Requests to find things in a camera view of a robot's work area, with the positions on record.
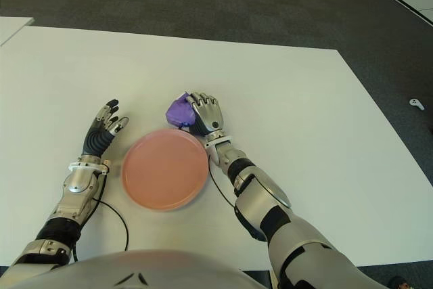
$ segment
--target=purple cloth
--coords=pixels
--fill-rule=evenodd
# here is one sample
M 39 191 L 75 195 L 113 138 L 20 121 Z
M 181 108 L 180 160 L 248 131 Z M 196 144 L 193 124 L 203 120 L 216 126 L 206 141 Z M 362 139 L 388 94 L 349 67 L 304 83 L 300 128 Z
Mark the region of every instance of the purple cloth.
M 176 99 L 165 113 L 167 122 L 176 127 L 187 127 L 196 121 L 196 114 L 187 101 L 188 93 Z

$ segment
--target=robotic hand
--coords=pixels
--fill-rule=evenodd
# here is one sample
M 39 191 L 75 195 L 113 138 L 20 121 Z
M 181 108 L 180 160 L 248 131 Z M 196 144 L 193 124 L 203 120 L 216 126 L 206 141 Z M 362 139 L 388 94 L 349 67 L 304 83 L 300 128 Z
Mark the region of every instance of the robotic hand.
M 3 275 L 1 284 L 12 284 L 69 263 L 71 250 L 91 214 L 92 198 L 101 182 L 104 186 L 109 172 L 109 161 L 101 162 L 101 156 L 129 121 L 127 117 L 110 118 L 118 110 L 117 105 L 118 100 L 113 99 L 97 113 L 85 137 L 81 157 L 69 166 L 71 174 L 64 181 L 62 199 L 36 239 Z
M 230 178 L 240 223 L 253 238 L 267 241 L 281 289 L 385 288 L 361 273 L 316 228 L 295 215 L 278 185 L 232 146 L 231 138 L 223 132 L 223 116 L 215 98 L 192 93 L 187 101 L 196 113 L 189 130 L 206 137 L 206 150 Z
M 110 118 L 118 111 L 118 103 L 117 99 L 112 99 L 96 114 L 84 140 L 82 155 L 101 157 L 118 132 L 126 127 L 127 117 L 120 120 L 117 116 Z
M 208 96 L 205 93 L 192 93 L 187 97 L 187 101 L 196 113 L 196 121 L 189 127 L 189 131 L 193 135 L 201 135 L 203 137 L 210 133 L 222 135 L 224 120 L 219 103 L 215 97 Z

